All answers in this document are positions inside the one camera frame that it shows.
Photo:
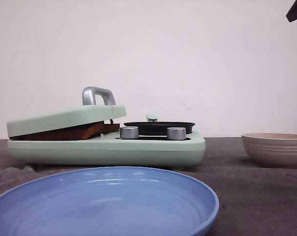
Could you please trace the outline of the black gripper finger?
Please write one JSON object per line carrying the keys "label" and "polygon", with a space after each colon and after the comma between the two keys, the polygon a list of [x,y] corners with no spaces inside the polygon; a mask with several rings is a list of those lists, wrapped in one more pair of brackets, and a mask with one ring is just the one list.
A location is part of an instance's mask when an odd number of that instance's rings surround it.
{"label": "black gripper finger", "polygon": [[293,3],[288,13],[286,14],[288,22],[293,22],[297,20],[297,0]]}

